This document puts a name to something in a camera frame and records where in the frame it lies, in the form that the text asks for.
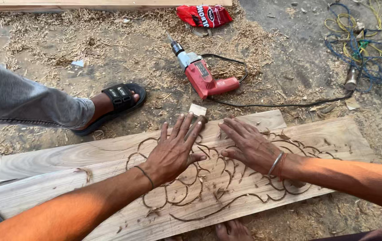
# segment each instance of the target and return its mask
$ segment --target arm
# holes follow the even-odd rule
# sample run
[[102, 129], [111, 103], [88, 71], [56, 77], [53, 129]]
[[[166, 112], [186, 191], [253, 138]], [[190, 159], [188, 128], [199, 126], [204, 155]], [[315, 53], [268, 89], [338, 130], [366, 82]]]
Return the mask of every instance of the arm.
[[[194, 161], [206, 159], [204, 154], [190, 155], [201, 123], [184, 142], [193, 116], [189, 113], [184, 121], [182, 114], [168, 139], [168, 123], [164, 123], [158, 145], [147, 161], [139, 165], [154, 187], [174, 180]], [[151, 189], [151, 181], [140, 169], [133, 167], [1, 222], [0, 240], [81, 240], [105, 219]]]
[[[223, 156], [237, 159], [262, 174], [268, 173], [280, 153], [279, 148], [258, 129], [237, 119], [225, 118], [219, 126], [238, 147], [223, 150]], [[272, 174], [277, 175], [279, 168], [276, 165]], [[341, 191], [382, 206], [381, 164], [287, 154], [281, 174], [283, 178]]]

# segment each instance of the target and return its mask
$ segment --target grey jeans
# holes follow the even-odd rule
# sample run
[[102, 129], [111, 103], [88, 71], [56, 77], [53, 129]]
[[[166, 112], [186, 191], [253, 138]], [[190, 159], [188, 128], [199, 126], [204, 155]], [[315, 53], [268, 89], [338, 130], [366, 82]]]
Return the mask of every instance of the grey jeans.
[[89, 99], [74, 98], [0, 67], [0, 123], [75, 129], [93, 117]]

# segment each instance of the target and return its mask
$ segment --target hand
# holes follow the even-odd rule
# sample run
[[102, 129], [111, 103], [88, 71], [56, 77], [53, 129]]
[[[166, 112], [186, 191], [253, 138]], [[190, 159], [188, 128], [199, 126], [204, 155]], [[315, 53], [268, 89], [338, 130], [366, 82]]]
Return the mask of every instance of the hand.
[[161, 137], [158, 145], [151, 151], [146, 162], [139, 165], [152, 179], [154, 187], [173, 181], [190, 164], [196, 161], [203, 161], [207, 158], [204, 153], [193, 153], [190, 155], [191, 148], [202, 128], [201, 122], [197, 124], [193, 132], [188, 136], [188, 139], [184, 141], [193, 117], [193, 112], [189, 112], [186, 119], [185, 115], [181, 114], [169, 138], [167, 138], [169, 124], [165, 122], [161, 128]]
[[238, 147], [221, 151], [222, 156], [239, 160], [259, 173], [269, 172], [281, 151], [260, 134], [256, 127], [236, 118], [224, 118], [224, 123], [219, 123], [219, 127]]

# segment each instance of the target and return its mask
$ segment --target black sandal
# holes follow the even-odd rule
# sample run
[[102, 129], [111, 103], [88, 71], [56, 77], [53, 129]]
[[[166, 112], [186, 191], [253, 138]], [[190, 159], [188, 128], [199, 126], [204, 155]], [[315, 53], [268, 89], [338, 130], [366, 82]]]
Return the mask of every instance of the black sandal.
[[[133, 99], [131, 91], [139, 95], [137, 102]], [[104, 114], [93, 123], [91, 123], [86, 129], [83, 130], [71, 130], [76, 135], [88, 135], [98, 129], [106, 121], [110, 121], [120, 115], [124, 115], [128, 112], [134, 111], [138, 107], [141, 107], [146, 101], [146, 91], [138, 84], [119, 84], [110, 88], [102, 90], [109, 96], [113, 103], [113, 111]]]

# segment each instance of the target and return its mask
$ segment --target red plastic bag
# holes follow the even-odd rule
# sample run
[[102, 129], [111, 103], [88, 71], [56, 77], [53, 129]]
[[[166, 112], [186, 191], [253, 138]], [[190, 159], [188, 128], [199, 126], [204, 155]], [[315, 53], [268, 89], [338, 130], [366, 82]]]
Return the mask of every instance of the red plastic bag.
[[176, 8], [176, 14], [194, 27], [219, 27], [232, 21], [226, 9], [220, 5], [182, 5]]

